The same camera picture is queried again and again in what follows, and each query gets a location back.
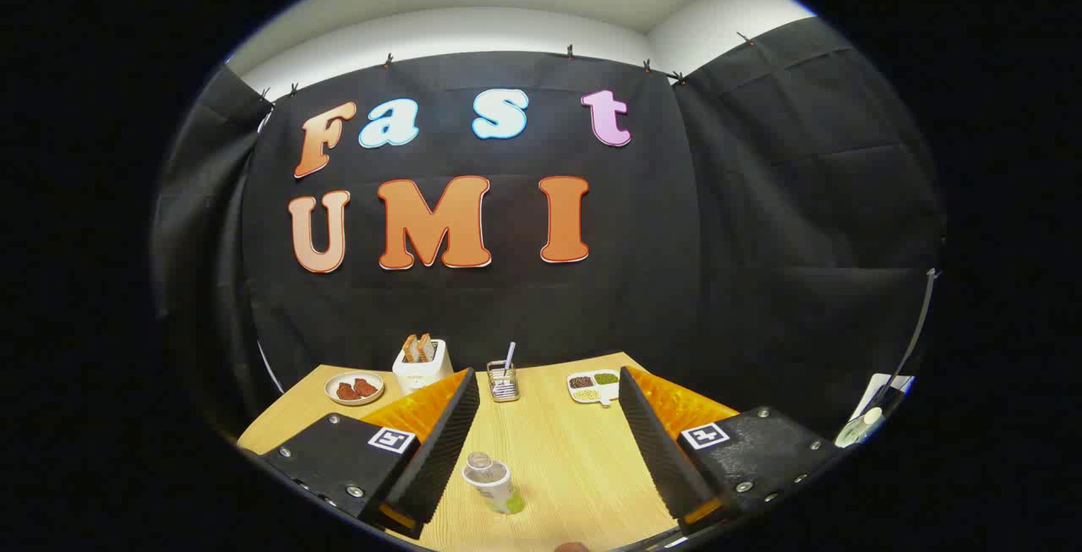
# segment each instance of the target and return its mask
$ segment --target black curtain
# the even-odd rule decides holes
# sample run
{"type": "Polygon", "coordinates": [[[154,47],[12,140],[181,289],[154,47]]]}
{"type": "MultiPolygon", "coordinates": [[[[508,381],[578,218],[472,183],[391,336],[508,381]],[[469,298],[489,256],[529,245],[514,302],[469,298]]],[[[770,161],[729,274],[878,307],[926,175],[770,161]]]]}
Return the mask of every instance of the black curtain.
{"type": "Polygon", "coordinates": [[[665,78],[607,60],[541,52],[467,52],[368,67],[305,87],[275,102],[260,133],[243,198],[245,266],[260,342],[275,376],[293,385],[319,364],[390,370],[403,340],[431,332],[448,343],[454,368],[483,369],[517,343],[529,367],[619,351],[662,376],[682,378],[674,354],[695,326],[699,215],[691,156],[665,78]],[[489,89],[522,90],[526,128],[509,140],[471,129],[474,100],[489,89]],[[626,114],[625,146],[598,141],[580,98],[610,90],[626,114]],[[362,148],[368,113],[391,98],[418,104],[418,135],[407,144],[362,148]],[[302,124],[356,104],[326,168],[294,179],[302,124]],[[430,208],[456,175],[483,175],[483,268],[384,271],[382,183],[417,182],[430,208]],[[590,255],[552,264],[546,175],[578,175],[582,240],[590,255]],[[328,245],[321,198],[348,190],[346,251],[339,268],[314,274],[299,264],[288,202],[317,201],[312,242],[328,245]]]}
{"type": "Polygon", "coordinates": [[[830,435],[871,376],[899,364],[937,265],[927,146],[869,60],[818,17],[753,37],[673,90],[702,216],[700,329],[714,340],[688,384],[830,435]]]}
{"type": "Polygon", "coordinates": [[[163,349],[197,406],[228,436],[277,397],[259,355],[239,233],[249,158],[270,108],[217,67],[167,155],[151,225],[163,349]]]}
{"type": "MultiPolygon", "coordinates": [[[[673,87],[607,60],[472,52],[352,71],[274,106],[256,136],[270,105],[222,67],[167,162],[153,237],[169,349],[234,435],[277,396],[264,359],[288,389],[317,364],[390,369],[414,332],[446,339],[456,368],[484,368],[511,340],[519,366],[625,351],[738,410],[773,405],[830,435],[871,376],[899,363],[938,264],[944,215],[919,129],[869,60],[816,17],[673,87]],[[474,135],[473,101],[487,89],[528,94],[520,135],[474,135]],[[626,146],[602,144],[579,102],[605,89],[628,104],[626,146]],[[360,147],[368,110],[398,97],[418,102],[419,135],[360,147]],[[331,163],[295,180],[301,126],[344,102],[357,113],[331,163]],[[383,271],[380,183],[413,180],[434,206],[467,174],[491,183],[492,263],[383,271]],[[538,254],[537,185],[557,174],[591,186],[580,263],[538,254]],[[293,254],[287,205],[340,189],[352,194],[346,255],[313,274],[293,254]]],[[[317,248],[326,221],[317,206],[317,248]]]]}

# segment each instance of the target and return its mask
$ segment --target pen holder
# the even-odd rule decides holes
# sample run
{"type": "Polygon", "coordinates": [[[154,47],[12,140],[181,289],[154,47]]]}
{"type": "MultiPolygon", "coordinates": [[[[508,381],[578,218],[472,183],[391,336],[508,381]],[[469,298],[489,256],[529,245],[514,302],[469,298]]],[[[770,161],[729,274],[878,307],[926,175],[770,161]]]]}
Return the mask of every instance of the pen holder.
{"type": "Polygon", "coordinates": [[[515,371],[515,364],[512,363],[511,368],[504,368],[505,362],[498,359],[485,366],[488,370],[488,389],[496,402],[518,399],[518,374],[515,371]]]}
{"type": "Polygon", "coordinates": [[[447,352],[447,343],[440,339],[433,339],[432,341],[436,344],[436,353],[432,362],[410,364],[406,362],[406,354],[398,352],[398,357],[395,359],[394,366],[391,367],[391,371],[394,372],[395,379],[398,380],[398,386],[401,389],[404,396],[408,396],[421,387],[431,385],[453,373],[451,356],[447,352]]]}

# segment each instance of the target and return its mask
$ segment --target divided plate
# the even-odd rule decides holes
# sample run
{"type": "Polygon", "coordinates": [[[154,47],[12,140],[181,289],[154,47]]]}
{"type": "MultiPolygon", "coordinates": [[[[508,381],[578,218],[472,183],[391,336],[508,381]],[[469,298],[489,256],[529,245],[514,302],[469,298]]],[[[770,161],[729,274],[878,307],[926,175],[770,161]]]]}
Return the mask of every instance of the divided plate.
{"type": "Polygon", "coordinates": [[[575,373],[568,374],[567,376],[567,393],[571,394],[571,399],[573,399],[575,402],[580,403],[580,404],[592,404],[592,403],[595,403],[595,402],[599,402],[599,403],[602,403],[602,406],[609,406],[609,400],[615,400],[615,399],[618,399],[620,397],[620,373],[618,371],[616,371],[616,370],[603,369],[603,370],[586,370],[584,372],[575,372],[575,373]],[[604,385],[598,385],[597,380],[594,379],[594,376],[596,376],[596,374],[611,374],[611,376],[615,376],[617,378],[617,381],[615,383],[606,383],[604,385]],[[571,386],[571,379],[575,379],[576,377],[585,377],[586,379],[590,379],[590,381],[593,383],[593,385],[591,385],[589,387],[572,387],[571,386]],[[593,391],[597,392],[598,398],[597,399],[579,399],[579,398],[575,397],[576,393],[588,391],[588,390],[593,390],[593,391]]]}
{"type": "Polygon", "coordinates": [[[327,381],[327,384],[324,385],[324,391],[327,392],[327,397],[332,398],[332,400],[340,403],[343,406],[361,406],[368,403],[373,403],[383,395],[383,378],[367,370],[351,370],[348,372],[331,377],[329,381],[327,381]],[[364,379],[368,381],[369,385],[375,387],[375,393],[355,400],[344,400],[338,397],[339,383],[348,383],[349,386],[353,386],[353,381],[355,379],[364,379]]]}

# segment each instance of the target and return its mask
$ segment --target white toaster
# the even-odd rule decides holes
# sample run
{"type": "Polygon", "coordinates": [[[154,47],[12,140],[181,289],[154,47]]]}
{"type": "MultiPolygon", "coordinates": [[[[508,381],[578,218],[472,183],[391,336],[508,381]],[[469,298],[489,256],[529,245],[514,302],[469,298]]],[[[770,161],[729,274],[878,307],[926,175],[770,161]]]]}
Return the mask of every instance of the white toaster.
{"type": "Polygon", "coordinates": [[[447,354],[447,343],[440,339],[432,339],[432,343],[436,345],[436,355],[432,362],[411,364],[406,362],[405,351],[398,352],[391,371],[398,380],[404,396],[454,373],[451,368],[451,356],[447,354]]]}

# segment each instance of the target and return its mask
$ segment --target white cup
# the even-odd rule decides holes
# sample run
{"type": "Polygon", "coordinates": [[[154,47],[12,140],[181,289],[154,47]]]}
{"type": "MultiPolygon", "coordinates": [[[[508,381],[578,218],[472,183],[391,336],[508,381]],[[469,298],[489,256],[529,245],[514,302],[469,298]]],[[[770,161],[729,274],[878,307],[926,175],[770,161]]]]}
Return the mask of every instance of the white cup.
{"type": "Polygon", "coordinates": [[[469,465],[462,469],[462,477],[476,488],[477,492],[485,498],[485,502],[488,503],[488,507],[492,511],[501,514],[517,514],[526,507],[522,496],[518,495],[514,485],[511,484],[511,469],[506,465],[504,465],[506,473],[494,483],[478,483],[475,479],[471,479],[466,475],[469,469],[469,465]]]}

